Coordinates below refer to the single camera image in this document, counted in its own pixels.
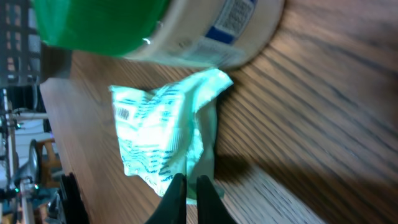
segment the wooden table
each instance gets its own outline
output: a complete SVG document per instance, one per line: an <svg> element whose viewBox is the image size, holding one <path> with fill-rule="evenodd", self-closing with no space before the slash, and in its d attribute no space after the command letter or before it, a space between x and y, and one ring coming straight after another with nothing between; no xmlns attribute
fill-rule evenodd
<svg viewBox="0 0 398 224"><path fill-rule="evenodd" d="M144 223L160 201L123 174L108 86L192 72L75 52L71 79L41 86L92 223ZM237 222L398 222L398 1L290 0L270 45L229 74L216 179Z"/></svg>

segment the wooden surface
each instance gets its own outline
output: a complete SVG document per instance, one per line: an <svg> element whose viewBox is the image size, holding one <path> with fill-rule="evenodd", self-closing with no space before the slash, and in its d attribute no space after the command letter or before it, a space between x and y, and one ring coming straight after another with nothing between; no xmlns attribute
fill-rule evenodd
<svg viewBox="0 0 398 224"><path fill-rule="evenodd" d="M76 52L71 80L42 85L92 223L144 223L160 200L123 174L108 86L192 72ZM216 179L237 222L398 222L398 1L288 1L270 45L229 74Z"/></svg>

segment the jar lid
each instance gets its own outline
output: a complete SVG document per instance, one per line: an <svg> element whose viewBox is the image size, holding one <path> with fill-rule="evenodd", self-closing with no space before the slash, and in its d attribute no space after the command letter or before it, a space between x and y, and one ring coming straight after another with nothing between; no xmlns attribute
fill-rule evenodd
<svg viewBox="0 0 398 224"><path fill-rule="evenodd" d="M123 56L152 35L170 0L35 0L48 45Z"/></svg>

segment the light green wrapper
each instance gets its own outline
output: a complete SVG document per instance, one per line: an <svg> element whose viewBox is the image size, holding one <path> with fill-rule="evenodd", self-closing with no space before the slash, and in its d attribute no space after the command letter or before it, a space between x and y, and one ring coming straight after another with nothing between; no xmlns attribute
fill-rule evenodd
<svg viewBox="0 0 398 224"><path fill-rule="evenodd" d="M149 92L111 86L124 173L161 197L175 174L185 174L187 203L196 203L197 177L214 179L216 97L232 84L211 69Z"/></svg>

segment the wooden chair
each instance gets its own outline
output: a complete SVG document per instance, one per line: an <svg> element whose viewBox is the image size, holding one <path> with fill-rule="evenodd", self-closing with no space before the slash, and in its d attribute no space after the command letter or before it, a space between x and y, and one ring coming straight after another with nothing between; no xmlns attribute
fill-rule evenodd
<svg viewBox="0 0 398 224"><path fill-rule="evenodd" d="M37 142L37 148L39 149L39 154L41 157L41 167L42 167L42 176L41 176L41 184L44 187L59 187L60 183L54 181L52 177L52 169L62 168L61 161L57 158L54 152L54 148L52 147L52 143L54 143L54 139L47 139L43 141ZM48 159L43 158L43 148L45 147L47 151Z"/></svg>

